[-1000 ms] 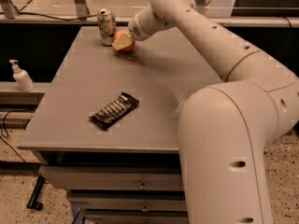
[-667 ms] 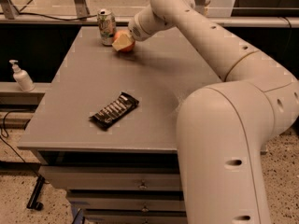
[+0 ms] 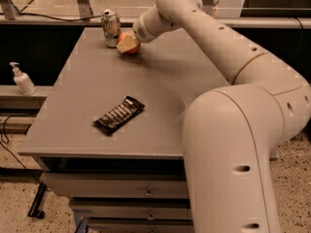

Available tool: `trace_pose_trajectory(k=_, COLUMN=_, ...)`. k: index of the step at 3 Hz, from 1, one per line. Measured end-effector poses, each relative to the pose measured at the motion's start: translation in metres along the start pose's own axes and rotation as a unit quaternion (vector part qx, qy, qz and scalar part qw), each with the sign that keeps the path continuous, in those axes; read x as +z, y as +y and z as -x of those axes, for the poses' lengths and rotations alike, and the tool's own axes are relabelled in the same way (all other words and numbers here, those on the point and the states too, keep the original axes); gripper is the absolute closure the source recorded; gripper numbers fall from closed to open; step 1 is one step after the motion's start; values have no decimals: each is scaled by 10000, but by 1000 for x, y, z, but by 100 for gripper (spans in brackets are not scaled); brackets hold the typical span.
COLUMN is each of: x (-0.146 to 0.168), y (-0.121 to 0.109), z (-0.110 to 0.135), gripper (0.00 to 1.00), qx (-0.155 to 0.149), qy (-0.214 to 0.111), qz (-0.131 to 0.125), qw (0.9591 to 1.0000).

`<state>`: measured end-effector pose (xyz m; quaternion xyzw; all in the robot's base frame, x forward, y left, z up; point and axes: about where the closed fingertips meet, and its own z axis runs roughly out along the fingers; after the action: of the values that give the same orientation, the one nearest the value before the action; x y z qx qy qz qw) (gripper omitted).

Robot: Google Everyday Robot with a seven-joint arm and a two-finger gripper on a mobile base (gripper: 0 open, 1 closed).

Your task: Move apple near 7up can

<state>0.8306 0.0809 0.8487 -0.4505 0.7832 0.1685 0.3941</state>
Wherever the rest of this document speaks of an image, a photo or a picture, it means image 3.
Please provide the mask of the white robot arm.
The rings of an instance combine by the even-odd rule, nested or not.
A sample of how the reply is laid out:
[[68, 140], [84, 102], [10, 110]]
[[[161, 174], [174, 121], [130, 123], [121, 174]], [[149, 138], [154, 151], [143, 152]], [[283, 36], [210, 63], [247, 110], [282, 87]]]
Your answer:
[[201, 0], [155, 0], [135, 42], [184, 28], [227, 79], [199, 95], [183, 122], [195, 233], [281, 233], [270, 154], [311, 118], [311, 87], [273, 53], [202, 10]]

